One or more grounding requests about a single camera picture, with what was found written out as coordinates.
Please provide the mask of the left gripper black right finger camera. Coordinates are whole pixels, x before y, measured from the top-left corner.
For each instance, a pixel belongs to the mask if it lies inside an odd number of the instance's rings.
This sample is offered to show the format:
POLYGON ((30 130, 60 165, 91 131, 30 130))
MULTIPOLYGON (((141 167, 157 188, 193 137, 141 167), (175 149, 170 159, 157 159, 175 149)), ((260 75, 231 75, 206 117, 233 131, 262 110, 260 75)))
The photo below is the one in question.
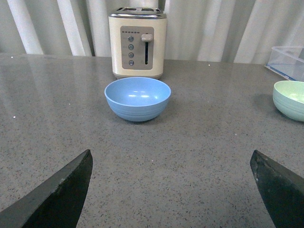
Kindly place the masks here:
POLYGON ((263 203, 277 228, 304 226, 304 179, 254 150, 250 167, 263 203))

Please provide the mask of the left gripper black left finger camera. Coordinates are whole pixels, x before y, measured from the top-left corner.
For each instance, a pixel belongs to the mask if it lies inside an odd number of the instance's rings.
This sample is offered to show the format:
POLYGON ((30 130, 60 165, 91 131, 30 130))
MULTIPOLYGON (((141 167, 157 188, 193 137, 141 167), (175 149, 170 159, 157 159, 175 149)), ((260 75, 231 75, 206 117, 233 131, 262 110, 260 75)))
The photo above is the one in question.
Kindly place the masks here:
POLYGON ((85 150, 0 213, 2 228, 75 228, 86 199, 93 157, 85 150))

